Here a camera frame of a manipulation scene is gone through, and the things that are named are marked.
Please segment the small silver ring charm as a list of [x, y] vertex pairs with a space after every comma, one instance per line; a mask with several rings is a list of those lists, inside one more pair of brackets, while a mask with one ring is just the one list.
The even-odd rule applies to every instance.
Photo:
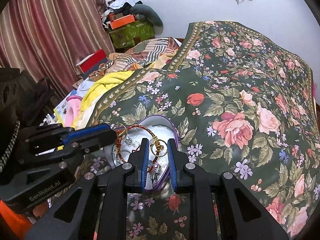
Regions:
[[127, 135], [124, 139], [124, 144], [126, 145], [132, 145], [133, 141], [129, 135]]

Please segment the purple heart jewelry box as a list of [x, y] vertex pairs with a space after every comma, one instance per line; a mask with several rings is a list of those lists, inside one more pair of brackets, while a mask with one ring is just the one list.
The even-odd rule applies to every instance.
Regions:
[[[113, 128], [117, 133], [116, 142], [103, 148], [108, 164], [115, 168], [129, 161], [131, 153], [139, 150], [142, 139], [149, 140], [149, 169], [145, 191], [160, 190], [169, 175], [168, 140], [178, 137], [174, 124], [162, 115], [151, 115], [132, 125], [117, 124]], [[124, 144], [129, 135], [132, 145]]]

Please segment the pink slipper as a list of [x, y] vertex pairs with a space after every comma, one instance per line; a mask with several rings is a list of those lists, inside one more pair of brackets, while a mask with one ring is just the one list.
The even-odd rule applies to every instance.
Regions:
[[71, 95], [67, 98], [67, 110], [65, 117], [65, 127], [72, 127], [73, 121], [80, 113], [82, 97], [78, 95]]

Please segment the yellow blanket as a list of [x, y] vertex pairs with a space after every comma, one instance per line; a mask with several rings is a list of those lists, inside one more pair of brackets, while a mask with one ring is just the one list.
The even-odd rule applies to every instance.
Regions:
[[71, 127], [76, 130], [85, 128], [98, 100], [106, 92], [127, 80], [133, 73], [134, 71], [131, 70], [114, 72], [95, 82], [82, 98], [79, 113], [73, 120]]

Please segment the red white box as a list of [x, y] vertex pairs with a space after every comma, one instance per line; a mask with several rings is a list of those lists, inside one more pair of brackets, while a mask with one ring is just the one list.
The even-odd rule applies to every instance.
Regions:
[[99, 49], [95, 53], [88, 55], [79, 63], [77, 63], [76, 67], [81, 73], [85, 73], [88, 70], [90, 70], [94, 65], [96, 65], [104, 59], [107, 59], [106, 54], [102, 49]]

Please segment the floral green bedspread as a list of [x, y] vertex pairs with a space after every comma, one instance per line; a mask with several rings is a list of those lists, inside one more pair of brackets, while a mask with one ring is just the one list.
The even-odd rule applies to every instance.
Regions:
[[132, 74], [97, 102], [88, 126], [129, 127], [151, 115], [206, 171], [230, 172], [295, 239], [319, 204], [319, 129], [311, 68], [235, 22], [189, 24], [163, 67]]

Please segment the striped patchwork quilt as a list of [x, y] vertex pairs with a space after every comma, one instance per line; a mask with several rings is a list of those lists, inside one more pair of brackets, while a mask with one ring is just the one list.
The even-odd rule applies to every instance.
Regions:
[[95, 82], [103, 76], [123, 70], [137, 70], [154, 64], [161, 69], [170, 63], [177, 53], [181, 42], [173, 37], [145, 40], [124, 53], [112, 53], [89, 71], [87, 79]]

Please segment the green patterned storage box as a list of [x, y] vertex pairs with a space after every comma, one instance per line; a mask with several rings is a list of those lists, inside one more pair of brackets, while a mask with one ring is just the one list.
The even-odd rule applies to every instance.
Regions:
[[135, 21], [109, 32], [114, 48], [134, 47], [141, 41], [154, 38], [153, 26], [149, 22]]

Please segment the striped red curtain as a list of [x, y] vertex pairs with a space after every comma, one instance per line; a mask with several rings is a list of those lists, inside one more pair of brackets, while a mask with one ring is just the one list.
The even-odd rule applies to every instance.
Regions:
[[48, 77], [58, 97], [78, 80], [78, 62], [114, 46], [100, 19], [105, 0], [8, 0], [1, 12], [1, 67]]

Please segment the orange shoe box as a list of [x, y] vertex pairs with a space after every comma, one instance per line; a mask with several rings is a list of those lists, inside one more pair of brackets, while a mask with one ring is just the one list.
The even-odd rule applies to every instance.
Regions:
[[119, 19], [116, 19], [110, 23], [110, 27], [112, 30], [122, 27], [124, 25], [135, 22], [135, 17], [133, 15], [126, 15]]

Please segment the grey green pillow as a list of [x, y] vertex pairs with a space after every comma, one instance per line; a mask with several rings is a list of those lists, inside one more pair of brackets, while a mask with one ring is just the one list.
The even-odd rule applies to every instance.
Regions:
[[158, 14], [149, 6], [144, 4], [135, 4], [130, 8], [129, 13], [134, 16], [136, 20], [149, 21], [153, 26], [163, 27], [163, 22]]

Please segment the white clothes pile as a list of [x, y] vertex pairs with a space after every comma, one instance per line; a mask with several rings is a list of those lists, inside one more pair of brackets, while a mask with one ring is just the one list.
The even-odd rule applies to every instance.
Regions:
[[141, 0], [109, 0], [107, 3], [107, 7], [113, 10], [117, 10], [122, 8], [125, 5], [134, 7], [137, 3], [142, 3], [142, 2]]

